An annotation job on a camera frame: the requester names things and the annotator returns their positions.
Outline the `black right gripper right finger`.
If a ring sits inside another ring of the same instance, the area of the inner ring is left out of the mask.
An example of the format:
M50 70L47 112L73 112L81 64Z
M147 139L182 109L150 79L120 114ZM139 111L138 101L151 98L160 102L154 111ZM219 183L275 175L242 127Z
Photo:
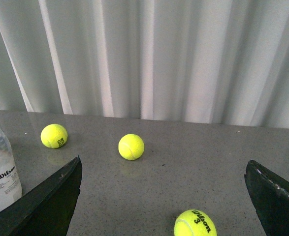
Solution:
M289 182L254 160L244 179L266 235L289 236Z

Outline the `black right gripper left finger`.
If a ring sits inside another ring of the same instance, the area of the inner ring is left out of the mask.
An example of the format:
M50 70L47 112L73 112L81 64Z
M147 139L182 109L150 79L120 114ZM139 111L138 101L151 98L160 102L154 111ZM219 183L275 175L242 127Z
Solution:
M0 212L0 236L65 236L81 181L82 163L76 157Z

